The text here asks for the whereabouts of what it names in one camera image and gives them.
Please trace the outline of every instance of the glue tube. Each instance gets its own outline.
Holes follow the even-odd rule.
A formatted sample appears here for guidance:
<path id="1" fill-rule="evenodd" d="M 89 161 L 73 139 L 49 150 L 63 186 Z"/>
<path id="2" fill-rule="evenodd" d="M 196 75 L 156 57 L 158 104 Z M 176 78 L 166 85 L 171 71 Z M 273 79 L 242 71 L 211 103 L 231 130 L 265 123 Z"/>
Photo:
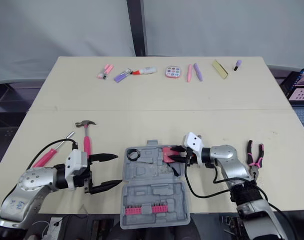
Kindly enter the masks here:
<path id="1" fill-rule="evenodd" d="M 156 73 L 156 67 L 154 66 L 148 66 L 145 68 L 142 68 L 140 70 L 132 72 L 133 75 L 140 75 L 140 74 L 153 74 Z"/>

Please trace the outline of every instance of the screwdriver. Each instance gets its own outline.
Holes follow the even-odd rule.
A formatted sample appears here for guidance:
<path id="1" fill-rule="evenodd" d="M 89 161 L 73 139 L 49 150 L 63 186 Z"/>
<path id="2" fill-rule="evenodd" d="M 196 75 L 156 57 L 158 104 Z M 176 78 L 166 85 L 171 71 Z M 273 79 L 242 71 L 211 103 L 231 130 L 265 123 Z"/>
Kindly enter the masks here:
<path id="1" fill-rule="evenodd" d="M 69 135 L 66 136 L 67 139 L 69 139 L 75 132 L 71 132 Z M 36 168 L 36 167 L 43 167 L 45 166 L 45 164 L 47 164 L 48 161 L 50 161 L 50 159 L 57 153 L 57 149 L 59 149 L 59 147 L 65 143 L 66 141 L 62 141 L 59 145 L 57 145 L 54 149 L 50 149 L 50 151 L 48 151 L 46 154 L 44 154 L 43 157 L 40 158 L 39 161 L 37 161 L 32 168 Z"/>

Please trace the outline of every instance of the gray tool case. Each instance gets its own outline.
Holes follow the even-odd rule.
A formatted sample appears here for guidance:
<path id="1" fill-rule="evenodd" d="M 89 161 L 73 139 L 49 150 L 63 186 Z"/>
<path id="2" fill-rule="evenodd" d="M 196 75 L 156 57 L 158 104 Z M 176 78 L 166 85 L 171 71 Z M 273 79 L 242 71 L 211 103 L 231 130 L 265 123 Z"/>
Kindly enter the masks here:
<path id="1" fill-rule="evenodd" d="M 157 140 L 150 140 L 145 147 L 125 150 L 123 180 L 128 184 L 122 190 L 122 229 L 178 226 L 190 222 L 185 183 L 179 180 L 184 174 L 184 165 L 174 162 L 168 166 L 163 162 L 164 147 L 172 145 L 157 145 Z M 139 152 L 132 153 L 132 161 L 127 157 L 129 149 Z"/>

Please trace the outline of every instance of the red cap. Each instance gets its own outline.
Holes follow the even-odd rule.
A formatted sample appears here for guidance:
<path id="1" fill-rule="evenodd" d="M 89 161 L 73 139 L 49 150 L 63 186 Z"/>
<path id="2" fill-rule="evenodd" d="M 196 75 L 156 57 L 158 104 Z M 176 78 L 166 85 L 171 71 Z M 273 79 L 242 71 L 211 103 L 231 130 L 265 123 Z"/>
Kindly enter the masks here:
<path id="1" fill-rule="evenodd" d="M 135 71 L 135 72 L 133 71 L 132 74 L 133 74 L 133 75 L 140 75 L 140 70 L 137 70 L 137 71 Z"/>

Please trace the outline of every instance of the yellow nail file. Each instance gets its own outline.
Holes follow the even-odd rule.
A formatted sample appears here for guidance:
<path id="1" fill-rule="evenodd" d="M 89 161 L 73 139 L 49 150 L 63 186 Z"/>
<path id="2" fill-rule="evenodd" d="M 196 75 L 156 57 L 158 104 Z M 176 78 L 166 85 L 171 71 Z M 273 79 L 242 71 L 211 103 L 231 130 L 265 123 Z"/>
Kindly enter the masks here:
<path id="1" fill-rule="evenodd" d="M 228 72 L 223 68 L 222 65 L 217 60 L 214 60 L 212 66 L 216 69 L 218 74 L 222 77 L 222 79 L 227 78 Z"/>

